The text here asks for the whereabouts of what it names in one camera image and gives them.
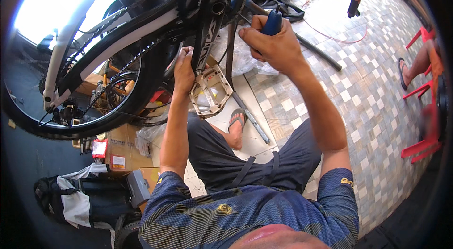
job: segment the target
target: gray case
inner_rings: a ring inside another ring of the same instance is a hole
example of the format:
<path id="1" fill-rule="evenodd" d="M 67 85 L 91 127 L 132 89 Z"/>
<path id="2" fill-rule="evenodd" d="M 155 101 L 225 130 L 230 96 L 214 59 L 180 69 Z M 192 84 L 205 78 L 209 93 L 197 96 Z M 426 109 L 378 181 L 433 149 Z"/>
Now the gray case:
<path id="1" fill-rule="evenodd" d="M 130 190 L 130 203 L 134 208 L 138 208 L 141 204 L 148 201 L 150 185 L 143 178 L 140 170 L 134 170 L 127 176 L 127 184 Z"/>

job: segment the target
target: hand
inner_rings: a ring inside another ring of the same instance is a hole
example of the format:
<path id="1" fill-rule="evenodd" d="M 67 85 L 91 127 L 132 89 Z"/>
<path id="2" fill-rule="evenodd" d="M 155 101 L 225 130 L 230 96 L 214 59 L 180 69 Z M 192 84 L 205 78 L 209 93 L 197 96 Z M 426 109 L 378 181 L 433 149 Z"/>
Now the hand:
<path id="1" fill-rule="evenodd" d="M 173 96 L 188 96 L 195 82 L 195 74 L 192 70 L 193 47 L 181 48 L 178 59 L 174 66 L 174 90 Z"/>
<path id="2" fill-rule="evenodd" d="M 239 37 L 250 46 L 253 58 L 268 62 L 273 68 L 290 76 L 297 72 L 298 67 L 303 67 L 306 61 L 300 51 L 299 41 L 294 34 L 288 20 L 282 19 L 281 31 L 268 36 L 260 31 L 266 24 L 267 16 L 253 15 L 250 28 L 239 31 Z"/>

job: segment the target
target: patterned jersey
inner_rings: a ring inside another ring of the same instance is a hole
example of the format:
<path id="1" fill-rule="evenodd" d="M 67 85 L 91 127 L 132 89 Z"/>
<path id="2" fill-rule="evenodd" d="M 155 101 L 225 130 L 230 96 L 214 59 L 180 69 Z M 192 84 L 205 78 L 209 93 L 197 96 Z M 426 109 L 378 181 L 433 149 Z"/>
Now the patterned jersey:
<path id="1" fill-rule="evenodd" d="M 141 219 L 143 248 L 228 248 L 269 224 L 286 224 L 332 248 L 353 248 L 358 235 L 352 173 L 336 168 L 319 181 L 317 201 L 295 190 L 245 187 L 192 198 L 178 174 L 161 174 Z"/>

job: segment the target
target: silver pedal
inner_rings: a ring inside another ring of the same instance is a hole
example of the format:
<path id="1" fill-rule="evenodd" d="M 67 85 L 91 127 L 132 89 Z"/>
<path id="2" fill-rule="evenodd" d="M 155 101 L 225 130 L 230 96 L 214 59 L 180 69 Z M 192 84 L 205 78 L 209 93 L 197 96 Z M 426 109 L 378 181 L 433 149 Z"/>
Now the silver pedal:
<path id="1" fill-rule="evenodd" d="M 198 116 L 206 119 L 220 113 L 232 93 L 222 70 L 214 65 L 196 76 L 190 100 Z"/>

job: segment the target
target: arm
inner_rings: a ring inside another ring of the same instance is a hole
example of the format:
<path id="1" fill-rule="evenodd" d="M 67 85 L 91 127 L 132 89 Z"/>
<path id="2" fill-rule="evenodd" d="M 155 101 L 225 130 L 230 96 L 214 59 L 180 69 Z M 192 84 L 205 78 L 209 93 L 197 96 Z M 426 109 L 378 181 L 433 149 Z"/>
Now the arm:
<path id="1" fill-rule="evenodd" d="M 189 91 L 195 81 L 191 67 L 192 53 L 192 47 L 182 48 L 175 65 L 173 97 L 160 150 L 161 173 L 172 171 L 182 179 L 184 179 L 184 171 L 189 157 L 187 116 L 190 102 Z"/>
<path id="2" fill-rule="evenodd" d="M 251 47 L 254 58 L 268 62 L 287 75 L 302 94 L 314 137 L 324 153 L 321 176 L 334 168 L 350 170 L 348 141 L 341 116 L 305 61 L 291 24 L 284 19 L 280 33 L 267 36 L 259 32 L 266 21 L 267 16 L 254 15 L 252 26 L 242 29 L 239 36 Z"/>

